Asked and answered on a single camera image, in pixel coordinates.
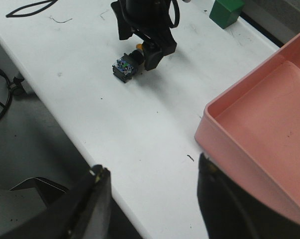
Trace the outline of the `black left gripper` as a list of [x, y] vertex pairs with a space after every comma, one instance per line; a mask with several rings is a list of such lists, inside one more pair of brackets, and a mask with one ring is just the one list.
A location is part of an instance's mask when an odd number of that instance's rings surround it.
[[142, 43], [146, 71], [155, 69], [163, 55], [175, 52], [177, 43], [171, 29], [177, 27], [176, 0], [116, 0], [110, 6], [120, 40], [135, 34], [146, 41]]

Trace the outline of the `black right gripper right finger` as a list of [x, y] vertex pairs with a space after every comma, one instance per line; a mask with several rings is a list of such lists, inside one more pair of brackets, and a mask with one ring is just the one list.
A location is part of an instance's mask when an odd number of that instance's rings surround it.
[[300, 225], [276, 213], [200, 154], [197, 198], [210, 239], [300, 239]]

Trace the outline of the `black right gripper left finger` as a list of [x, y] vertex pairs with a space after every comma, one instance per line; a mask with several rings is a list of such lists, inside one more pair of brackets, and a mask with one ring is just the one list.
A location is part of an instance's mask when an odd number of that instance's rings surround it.
[[104, 239], [110, 220], [110, 172], [95, 165], [40, 215], [37, 239]]

